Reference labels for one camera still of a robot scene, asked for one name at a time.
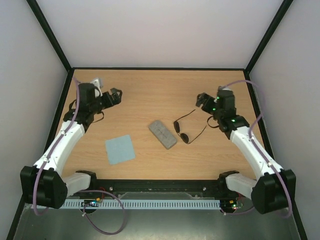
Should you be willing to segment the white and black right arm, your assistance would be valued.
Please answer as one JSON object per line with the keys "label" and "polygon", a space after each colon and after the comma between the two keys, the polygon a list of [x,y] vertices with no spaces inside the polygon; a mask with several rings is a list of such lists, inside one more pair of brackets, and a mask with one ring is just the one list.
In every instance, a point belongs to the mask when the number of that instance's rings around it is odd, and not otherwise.
{"label": "white and black right arm", "polygon": [[255,179],[236,171],[225,172],[218,183],[218,191],[229,196],[237,192],[250,199],[253,207],[266,214],[282,209],[292,212],[295,197],[296,176],[292,170],[285,170],[259,143],[247,120],[237,114],[235,96],[227,87],[220,87],[216,97],[203,92],[197,95],[196,104],[210,114],[218,128],[235,144],[251,166]]}

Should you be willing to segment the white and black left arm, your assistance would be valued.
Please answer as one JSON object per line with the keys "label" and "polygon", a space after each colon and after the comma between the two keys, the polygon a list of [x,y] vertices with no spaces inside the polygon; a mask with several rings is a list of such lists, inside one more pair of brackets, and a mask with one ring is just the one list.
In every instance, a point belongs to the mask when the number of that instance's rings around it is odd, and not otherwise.
{"label": "white and black left arm", "polygon": [[88,189],[97,178],[91,171],[80,170],[65,178],[62,172],[77,142],[95,122],[95,115],[122,101],[120,89],[102,92],[101,88],[98,79],[76,84],[76,98],[69,104],[56,137],[33,166],[24,166],[20,172],[26,203],[59,209],[67,197]]}

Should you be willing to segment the grey felt glasses case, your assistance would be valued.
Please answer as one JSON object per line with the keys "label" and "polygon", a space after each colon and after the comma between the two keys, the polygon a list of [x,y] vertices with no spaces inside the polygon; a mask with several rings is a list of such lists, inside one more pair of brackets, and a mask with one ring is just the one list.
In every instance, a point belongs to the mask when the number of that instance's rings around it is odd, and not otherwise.
{"label": "grey felt glasses case", "polygon": [[171,149],[177,143],[176,137],[160,120],[153,121],[148,126],[148,129],[167,150]]}

